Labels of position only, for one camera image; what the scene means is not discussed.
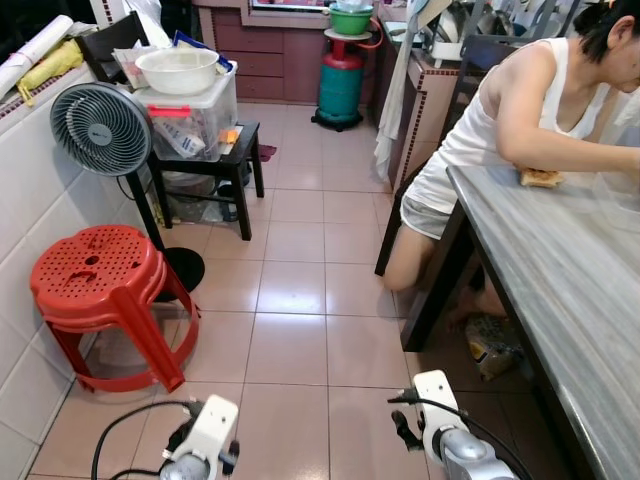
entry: red plastic stool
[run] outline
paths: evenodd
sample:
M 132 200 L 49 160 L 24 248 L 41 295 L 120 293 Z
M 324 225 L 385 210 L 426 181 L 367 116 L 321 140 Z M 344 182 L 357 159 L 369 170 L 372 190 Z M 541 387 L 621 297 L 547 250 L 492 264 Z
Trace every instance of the red plastic stool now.
M 33 267 L 31 291 L 83 387 L 127 392 L 160 382 L 172 392 L 184 382 L 180 365 L 198 337 L 198 307 L 138 230 L 99 226 L 60 240 Z M 189 331 L 175 352 L 151 315 L 151 303 L 161 291 L 177 296 L 191 314 Z M 80 338 L 114 326 L 125 330 L 150 370 L 117 379 L 91 376 L 78 351 Z

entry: black chair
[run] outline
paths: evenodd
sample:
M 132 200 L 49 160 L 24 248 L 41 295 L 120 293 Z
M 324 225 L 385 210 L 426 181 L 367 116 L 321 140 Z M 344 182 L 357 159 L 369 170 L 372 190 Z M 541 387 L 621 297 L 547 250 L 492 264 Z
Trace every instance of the black chair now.
M 473 35 L 467 37 L 463 46 L 463 57 L 458 73 L 458 80 L 451 96 L 451 103 L 444 121 L 444 127 L 440 135 L 439 143 L 442 144 L 449 131 L 454 127 L 456 122 L 464 113 L 465 108 L 471 102 L 475 95 L 482 78 L 491 70 L 492 67 L 501 63 L 505 58 L 511 55 L 517 48 L 506 43 L 497 43 L 496 41 L 485 40 L 481 35 Z M 389 257 L 396 240 L 396 235 L 402 224 L 400 218 L 400 204 L 404 195 L 413 179 L 420 173 L 422 167 L 427 163 L 428 159 L 414 170 L 400 185 L 395 193 L 393 200 L 393 208 L 387 223 L 387 230 L 384 234 L 382 247 L 378 255 L 376 263 L 376 275 L 383 276 L 389 263 Z
M 138 40 L 142 46 L 149 45 L 135 11 L 108 28 L 76 39 L 96 79 L 107 83 L 126 83 L 127 78 L 111 53 L 114 48 L 133 48 Z

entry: window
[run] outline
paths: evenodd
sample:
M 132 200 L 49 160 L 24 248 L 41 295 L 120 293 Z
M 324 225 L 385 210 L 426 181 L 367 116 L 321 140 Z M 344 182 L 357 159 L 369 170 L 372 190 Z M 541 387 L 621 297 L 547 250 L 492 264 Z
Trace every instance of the window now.
M 89 0 L 0 0 L 0 63 L 58 15 L 96 23 Z

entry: marble table top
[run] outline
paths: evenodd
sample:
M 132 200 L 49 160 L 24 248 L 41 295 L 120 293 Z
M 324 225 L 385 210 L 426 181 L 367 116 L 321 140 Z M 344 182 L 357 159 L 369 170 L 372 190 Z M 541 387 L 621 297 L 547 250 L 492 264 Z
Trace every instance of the marble table top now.
M 640 233 L 612 227 L 589 189 L 521 187 L 511 167 L 448 174 L 594 472 L 639 478 Z

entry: fan grille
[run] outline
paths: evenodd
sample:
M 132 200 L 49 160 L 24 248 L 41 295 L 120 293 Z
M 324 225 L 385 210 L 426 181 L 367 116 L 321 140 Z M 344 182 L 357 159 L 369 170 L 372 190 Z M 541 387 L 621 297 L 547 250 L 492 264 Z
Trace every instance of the fan grille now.
M 74 85 L 51 108 L 56 141 L 83 168 L 101 175 L 126 175 L 147 160 L 150 125 L 144 107 L 109 84 Z

